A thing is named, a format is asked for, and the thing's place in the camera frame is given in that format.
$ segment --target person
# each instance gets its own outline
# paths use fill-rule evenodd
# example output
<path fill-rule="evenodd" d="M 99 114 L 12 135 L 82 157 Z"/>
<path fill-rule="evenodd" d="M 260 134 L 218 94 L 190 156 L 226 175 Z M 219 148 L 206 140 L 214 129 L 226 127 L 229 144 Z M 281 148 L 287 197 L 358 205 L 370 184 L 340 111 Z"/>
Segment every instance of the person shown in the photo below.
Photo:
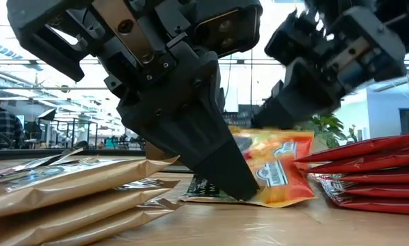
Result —
<path fill-rule="evenodd" d="M 24 132 L 21 121 L 14 115 L 1 107 L 0 101 L 0 133 L 4 134 L 14 142 L 14 148 L 21 148 L 24 144 Z"/>

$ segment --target wooden table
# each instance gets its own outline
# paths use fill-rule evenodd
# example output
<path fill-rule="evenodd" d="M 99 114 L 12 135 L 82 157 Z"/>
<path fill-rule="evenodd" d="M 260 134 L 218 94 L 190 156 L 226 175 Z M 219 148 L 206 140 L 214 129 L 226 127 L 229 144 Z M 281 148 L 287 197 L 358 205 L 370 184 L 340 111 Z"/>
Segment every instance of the wooden table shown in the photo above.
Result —
<path fill-rule="evenodd" d="M 0 168 L 20 162 L 2 161 Z M 181 181 L 164 196 L 172 201 L 184 194 L 192 178 L 167 173 L 154 177 Z M 318 200 L 281 209 L 188 203 L 171 215 L 95 245 L 409 246 L 409 216 L 337 208 L 316 192 Z"/>

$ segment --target orange snack bag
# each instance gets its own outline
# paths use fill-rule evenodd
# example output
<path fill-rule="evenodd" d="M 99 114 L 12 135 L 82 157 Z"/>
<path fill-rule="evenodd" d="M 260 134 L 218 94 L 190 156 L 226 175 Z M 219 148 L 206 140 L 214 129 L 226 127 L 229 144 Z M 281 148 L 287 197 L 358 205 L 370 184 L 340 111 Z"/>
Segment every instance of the orange snack bag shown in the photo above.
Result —
<path fill-rule="evenodd" d="M 249 201 L 271 208 L 282 208 L 304 200 L 314 199 L 308 180 L 294 160 L 308 156 L 314 134 L 309 132 L 256 130 L 231 128 L 233 137 L 243 152 L 260 191 Z M 186 202 L 238 202 L 207 180 L 195 175 L 187 194 Z"/>

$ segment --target packaging label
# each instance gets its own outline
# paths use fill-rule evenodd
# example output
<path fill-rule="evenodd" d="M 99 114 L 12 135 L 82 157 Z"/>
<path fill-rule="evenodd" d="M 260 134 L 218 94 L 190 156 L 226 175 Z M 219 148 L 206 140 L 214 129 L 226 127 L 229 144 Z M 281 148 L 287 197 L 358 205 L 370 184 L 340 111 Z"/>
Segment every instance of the packaging label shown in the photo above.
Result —
<path fill-rule="evenodd" d="M 297 149 L 298 149 L 298 144 L 297 143 L 282 143 L 282 146 L 280 148 L 277 148 L 274 151 L 274 156 L 279 157 L 282 154 L 294 154 L 294 157 L 297 157 Z"/>
<path fill-rule="evenodd" d="M 267 187 L 284 186 L 288 184 L 287 176 L 280 161 L 266 163 L 263 168 L 256 171 L 256 176 L 267 183 Z"/>

